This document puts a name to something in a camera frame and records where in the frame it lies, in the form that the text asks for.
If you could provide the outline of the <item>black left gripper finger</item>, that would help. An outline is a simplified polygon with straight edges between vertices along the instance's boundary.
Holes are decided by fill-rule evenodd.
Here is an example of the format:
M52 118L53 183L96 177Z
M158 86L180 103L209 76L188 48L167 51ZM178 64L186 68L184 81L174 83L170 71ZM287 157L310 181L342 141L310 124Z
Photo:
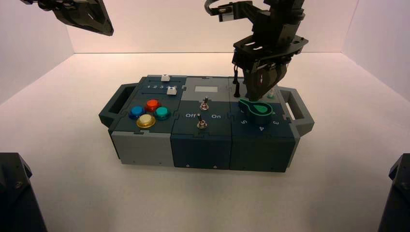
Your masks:
M53 13L66 25L106 36L114 34L102 0L58 0Z

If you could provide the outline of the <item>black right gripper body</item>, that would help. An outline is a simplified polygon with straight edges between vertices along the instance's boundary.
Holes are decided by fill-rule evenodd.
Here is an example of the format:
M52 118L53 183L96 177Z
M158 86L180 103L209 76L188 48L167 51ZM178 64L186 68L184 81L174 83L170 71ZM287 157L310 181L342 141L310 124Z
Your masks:
M292 56L301 53L308 42L308 39L296 35L289 44L272 47L257 43L252 36L248 36L234 43L232 63L246 72L255 72L276 64L287 64Z

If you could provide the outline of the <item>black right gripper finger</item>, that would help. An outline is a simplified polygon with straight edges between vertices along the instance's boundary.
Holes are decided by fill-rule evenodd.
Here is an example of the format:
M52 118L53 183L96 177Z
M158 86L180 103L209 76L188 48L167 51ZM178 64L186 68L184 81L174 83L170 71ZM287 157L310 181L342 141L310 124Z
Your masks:
M263 67L254 72L243 69L244 84L246 85L246 97L251 101L257 101L263 97L277 82L277 67Z
M283 61L283 62L278 62L278 63L276 64L276 73L277 73L277 76L276 76L276 85L277 85L278 82L280 82L280 81L284 78L284 76L286 75L288 64L289 64L289 63L288 63L288 62L285 62L285 61Z

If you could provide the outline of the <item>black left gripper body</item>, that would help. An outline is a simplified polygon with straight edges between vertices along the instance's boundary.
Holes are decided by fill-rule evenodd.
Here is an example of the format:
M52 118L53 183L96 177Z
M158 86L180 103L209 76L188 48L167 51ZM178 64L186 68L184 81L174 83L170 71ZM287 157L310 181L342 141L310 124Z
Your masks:
M61 10L66 7L66 3L69 4L68 0L20 0L26 5L33 5L36 3L39 8L44 11L54 11Z

